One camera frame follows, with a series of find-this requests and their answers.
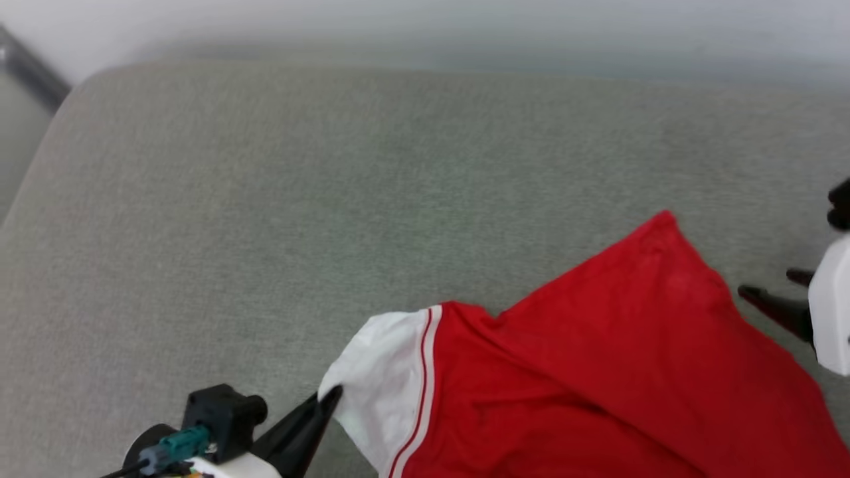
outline gray fabric upholstery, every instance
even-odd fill
[[[97,76],[0,230],[0,474],[103,474],[212,384],[279,418],[368,316],[499,311],[662,208],[730,287],[802,297],[784,269],[834,237],[848,138],[850,100],[752,89],[216,62]],[[850,439],[850,380],[739,306]],[[312,475],[373,472],[334,424]]]

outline black cable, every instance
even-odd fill
[[[143,469],[149,463],[150,463],[150,461],[144,459],[144,460],[142,460],[142,461],[140,461],[136,464],[131,464],[128,467],[121,468],[118,471],[113,471],[112,473],[109,473],[108,475],[103,475],[100,478],[118,478],[119,476],[129,475],[129,474],[133,473],[134,471],[139,471],[140,469]]]

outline white wall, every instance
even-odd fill
[[[61,76],[173,56],[850,86],[850,0],[0,0]]]

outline black plastic part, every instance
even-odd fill
[[[826,220],[837,230],[850,230],[850,210],[832,209],[826,214]]]
[[[791,267],[785,272],[785,277],[788,277],[788,280],[794,282],[795,284],[800,284],[803,287],[808,287],[809,284],[812,283],[812,279],[814,279],[814,270],[797,269],[796,267]]]
[[[850,178],[830,191],[830,202],[838,209],[850,209]]]
[[[813,344],[812,314],[805,300],[784,299],[753,286],[738,287],[738,295],[799,339]]]
[[[189,394],[182,430],[204,425],[216,450],[206,456],[216,464],[227,462],[253,446],[254,427],[265,421],[269,408],[258,395],[244,396],[227,384]]]
[[[826,214],[826,220],[838,230],[850,230],[850,178],[830,191],[830,202],[834,209]]]
[[[342,396],[340,385],[321,401],[313,394],[260,436],[251,453],[274,466],[281,478],[303,478]]]
[[[150,427],[144,433],[139,435],[139,438],[133,442],[130,446],[130,449],[127,450],[127,456],[124,457],[124,464],[122,468],[127,468],[133,464],[139,462],[139,453],[147,447],[155,445],[159,443],[159,440],[165,438],[166,436],[173,435],[177,433],[177,430],[166,425],[166,424],[158,424]],[[173,469],[172,467],[165,468],[162,473],[164,475],[177,474],[178,470]],[[142,478],[143,475],[138,471],[133,471],[125,475],[127,478]]]

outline white robot part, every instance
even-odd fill
[[[850,235],[826,250],[808,288],[818,363],[850,375]]]
[[[214,464],[199,457],[189,461],[196,471],[215,478],[281,478],[274,466],[251,453],[243,453],[224,464]]]

